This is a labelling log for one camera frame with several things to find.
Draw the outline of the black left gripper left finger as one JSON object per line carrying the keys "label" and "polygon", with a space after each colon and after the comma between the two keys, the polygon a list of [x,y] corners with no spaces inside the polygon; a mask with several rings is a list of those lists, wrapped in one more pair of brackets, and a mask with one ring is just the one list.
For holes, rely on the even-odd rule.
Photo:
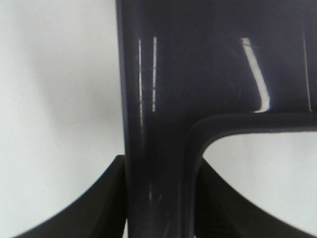
{"label": "black left gripper left finger", "polygon": [[127,219],[125,157],[118,155],[78,199],[21,238],[121,238]]}

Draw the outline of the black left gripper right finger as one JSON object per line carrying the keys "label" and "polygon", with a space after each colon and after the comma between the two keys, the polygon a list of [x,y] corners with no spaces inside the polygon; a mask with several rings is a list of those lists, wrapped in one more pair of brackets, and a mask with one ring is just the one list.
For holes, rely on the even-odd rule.
{"label": "black left gripper right finger", "polygon": [[197,177],[197,237],[310,238],[311,234],[265,212],[202,162]]}

